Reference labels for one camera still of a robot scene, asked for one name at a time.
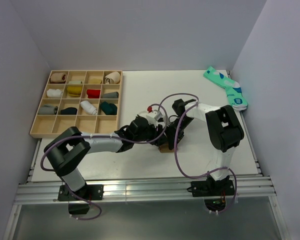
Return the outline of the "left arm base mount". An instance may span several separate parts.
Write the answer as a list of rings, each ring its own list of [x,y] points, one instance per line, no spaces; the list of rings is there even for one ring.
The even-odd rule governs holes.
[[[92,201],[103,199],[104,186],[102,184],[86,184],[77,191],[72,191],[64,184],[59,188],[58,202],[68,202],[68,212],[70,215],[86,215],[91,207]]]

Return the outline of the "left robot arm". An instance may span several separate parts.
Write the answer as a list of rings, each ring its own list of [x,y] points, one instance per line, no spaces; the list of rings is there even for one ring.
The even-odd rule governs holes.
[[[78,165],[88,154],[111,152],[123,153],[135,144],[154,143],[159,138],[157,125],[163,121],[160,113],[137,115],[129,124],[107,134],[84,134],[76,126],[68,128],[44,149],[52,171],[69,188],[69,194],[76,200],[86,197],[88,188]]]

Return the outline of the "tan ribbed sock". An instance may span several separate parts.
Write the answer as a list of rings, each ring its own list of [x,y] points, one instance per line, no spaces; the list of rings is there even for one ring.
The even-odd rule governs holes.
[[[173,153],[175,151],[175,149],[169,149],[169,145],[168,144],[162,144],[158,147],[159,152],[166,154],[166,153]]]

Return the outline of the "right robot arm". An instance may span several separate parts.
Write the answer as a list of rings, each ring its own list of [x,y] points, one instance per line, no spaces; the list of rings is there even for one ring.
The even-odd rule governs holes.
[[[166,142],[163,146],[174,151],[184,137],[185,128],[194,119],[205,122],[210,142],[214,147],[210,163],[210,170],[213,171],[210,174],[212,179],[206,183],[206,189],[212,195],[219,194],[224,188],[222,181],[229,177],[233,154],[245,137],[234,109],[230,105],[211,106],[198,103],[194,99],[188,101],[177,99],[172,104],[172,109],[177,118],[164,131]]]

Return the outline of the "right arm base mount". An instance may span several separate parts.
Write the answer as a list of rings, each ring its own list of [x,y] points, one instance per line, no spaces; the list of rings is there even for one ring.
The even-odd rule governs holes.
[[[192,197],[208,198],[204,200],[205,207],[214,213],[220,213],[236,201],[236,188],[228,177],[215,181],[212,177],[206,180],[192,181],[186,189]]]

